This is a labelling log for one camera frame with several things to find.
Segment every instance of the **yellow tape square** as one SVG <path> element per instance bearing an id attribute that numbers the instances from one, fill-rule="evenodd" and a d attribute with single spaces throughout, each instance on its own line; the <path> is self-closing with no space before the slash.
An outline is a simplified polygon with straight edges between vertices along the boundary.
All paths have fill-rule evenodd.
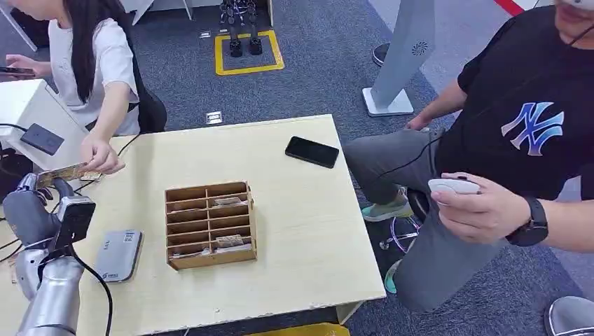
<path id="1" fill-rule="evenodd" d="M 249 34 L 240 34 L 238 37 L 240 39 L 245 39 L 249 37 Z M 260 31 L 258 36 L 267 36 L 268 40 L 270 41 L 270 47 L 272 48 L 272 53 L 275 56 L 276 64 L 273 65 L 264 65 L 264 66 L 252 66 L 249 68 L 241 68 L 241 69 L 233 69 L 233 70 L 225 70 L 223 69 L 223 41 L 224 40 L 231 40 L 231 36 L 229 35 L 221 35 L 214 38 L 214 68 L 216 69 L 216 74 L 220 76 L 227 76 L 227 75 L 240 75 L 240 74 L 252 74 L 254 72 L 263 72 L 263 71 L 271 71 L 271 70 L 281 70 L 284 69 L 284 61 L 282 60 L 282 55 L 280 54 L 280 49 L 277 42 L 277 36 L 275 31 L 267 30 L 267 31 Z"/>

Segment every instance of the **man's hand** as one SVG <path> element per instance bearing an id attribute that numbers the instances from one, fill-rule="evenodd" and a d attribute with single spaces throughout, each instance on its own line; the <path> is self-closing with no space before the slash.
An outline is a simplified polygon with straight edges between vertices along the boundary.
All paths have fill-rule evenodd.
<path id="1" fill-rule="evenodd" d="M 426 118 L 423 115 L 423 112 L 421 112 L 419 113 L 419 115 L 407 122 L 405 128 L 420 131 L 423 128 L 425 128 L 430 122 L 431 118 Z"/>
<path id="2" fill-rule="evenodd" d="M 478 184 L 478 195 L 432 192 L 439 205 L 441 222 L 466 242 L 491 244 L 511 234 L 530 220 L 524 198 L 486 178 L 467 173 L 442 174 L 445 179 L 465 176 Z"/>
<path id="3" fill-rule="evenodd" d="M 93 133 L 83 140 L 81 155 L 87 162 L 86 167 L 82 169 L 85 172 L 113 174 L 125 167 L 125 163 L 120 161 L 118 154 L 109 145 L 109 141 Z"/>
<path id="4" fill-rule="evenodd" d="M 35 77 L 30 75 L 11 75 L 15 78 L 41 78 L 47 76 L 48 65 L 45 62 L 38 62 L 23 55 L 7 55 L 6 66 L 9 68 L 24 68 L 31 69 L 35 73 Z"/>

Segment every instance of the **gray power bank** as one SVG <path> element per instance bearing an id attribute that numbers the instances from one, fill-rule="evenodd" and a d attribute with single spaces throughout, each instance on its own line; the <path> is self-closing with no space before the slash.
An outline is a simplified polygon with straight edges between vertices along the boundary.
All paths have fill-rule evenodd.
<path id="1" fill-rule="evenodd" d="M 95 265 L 95 271 L 105 282 L 126 281 L 132 277 L 141 239 L 142 232 L 138 230 L 110 231 L 105 234 Z"/>

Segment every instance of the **white t-shirt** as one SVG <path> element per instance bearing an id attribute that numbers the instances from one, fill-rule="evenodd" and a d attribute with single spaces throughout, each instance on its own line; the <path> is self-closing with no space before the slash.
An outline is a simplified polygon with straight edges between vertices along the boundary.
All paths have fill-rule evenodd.
<path id="1" fill-rule="evenodd" d="M 60 97 L 70 108 L 74 119 L 82 126 L 97 120 L 103 99 L 105 85 L 124 82 L 130 86 L 130 103 L 137 103 L 138 91 L 134 81 L 132 51 L 126 35 L 117 22 L 109 18 L 101 21 L 95 28 L 93 51 L 95 53 L 95 82 L 86 104 L 78 98 L 76 79 L 72 71 L 72 29 L 62 29 L 56 20 L 51 20 L 48 28 L 50 37 L 50 57 L 53 78 Z M 128 112 L 116 135 L 140 133 L 138 125 L 138 106 Z"/>

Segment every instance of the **ny logo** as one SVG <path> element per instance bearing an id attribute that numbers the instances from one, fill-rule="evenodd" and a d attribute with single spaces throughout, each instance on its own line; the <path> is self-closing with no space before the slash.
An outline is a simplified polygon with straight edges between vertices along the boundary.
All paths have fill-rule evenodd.
<path id="1" fill-rule="evenodd" d="M 560 112 L 554 117 L 538 122 L 540 115 L 551 105 L 553 105 L 553 103 L 550 102 L 524 104 L 518 117 L 509 124 L 502 126 L 502 135 L 505 137 L 505 134 L 516 128 L 516 126 L 524 120 L 524 130 L 511 141 L 511 144 L 517 149 L 520 149 L 522 142 L 528 139 L 528 145 L 530 146 L 528 148 L 528 155 L 542 156 L 542 146 L 550 138 L 563 135 L 563 128 L 561 128 L 561 126 L 565 119 L 565 112 Z M 544 131 L 539 136 L 535 136 L 534 134 L 540 130 Z"/>

